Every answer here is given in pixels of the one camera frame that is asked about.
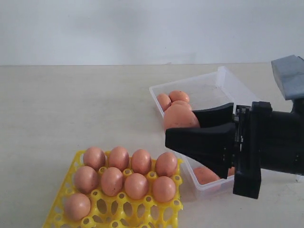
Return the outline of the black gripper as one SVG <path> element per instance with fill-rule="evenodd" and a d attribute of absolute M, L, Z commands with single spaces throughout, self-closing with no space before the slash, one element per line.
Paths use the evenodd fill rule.
<path fill-rule="evenodd" d="M 165 147 L 203 164 L 226 179 L 234 154 L 235 195 L 257 199 L 261 170 L 304 174 L 304 103 L 291 112 L 274 111 L 269 102 L 234 103 L 193 110 L 200 128 L 170 128 Z"/>

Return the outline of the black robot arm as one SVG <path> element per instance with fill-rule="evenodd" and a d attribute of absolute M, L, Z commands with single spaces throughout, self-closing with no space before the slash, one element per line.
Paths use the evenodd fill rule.
<path fill-rule="evenodd" d="M 170 128 L 165 146 L 205 165 L 220 178 L 235 169 L 233 193 L 257 199 L 263 169 L 304 173 L 304 101 L 291 112 L 274 111 L 269 102 L 228 103 L 196 110 L 200 127 Z"/>

